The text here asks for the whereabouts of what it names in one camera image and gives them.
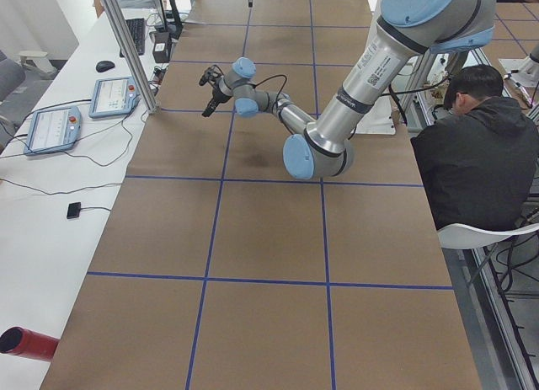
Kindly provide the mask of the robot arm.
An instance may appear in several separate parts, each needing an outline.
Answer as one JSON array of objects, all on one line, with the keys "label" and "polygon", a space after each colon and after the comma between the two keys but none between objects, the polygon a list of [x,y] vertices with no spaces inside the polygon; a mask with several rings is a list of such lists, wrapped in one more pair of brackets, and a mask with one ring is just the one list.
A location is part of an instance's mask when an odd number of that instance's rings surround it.
[{"label": "robot arm", "polygon": [[291,133],[283,162],[295,179],[340,175],[354,162],[350,134],[410,58],[470,51],[494,34],[496,0],[381,0],[371,43],[322,114],[313,119],[282,92],[258,91],[254,63],[238,58],[227,73],[208,67],[199,84],[212,87],[203,116],[229,99],[242,117],[271,113]]}]

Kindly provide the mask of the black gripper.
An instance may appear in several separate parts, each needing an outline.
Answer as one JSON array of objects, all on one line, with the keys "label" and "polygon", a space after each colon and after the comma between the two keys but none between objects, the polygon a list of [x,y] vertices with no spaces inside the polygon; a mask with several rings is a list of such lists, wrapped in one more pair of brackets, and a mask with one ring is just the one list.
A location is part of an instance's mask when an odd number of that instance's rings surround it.
[{"label": "black gripper", "polygon": [[[248,6],[253,6],[253,0],[248,0]],[[212,87],[212,98],[202,112],[203,117],[210,117],[216,110],[216,107],[220,104],[225,104],[230,99],[230,89],[227,86],[220,87],[215,84]]]}]

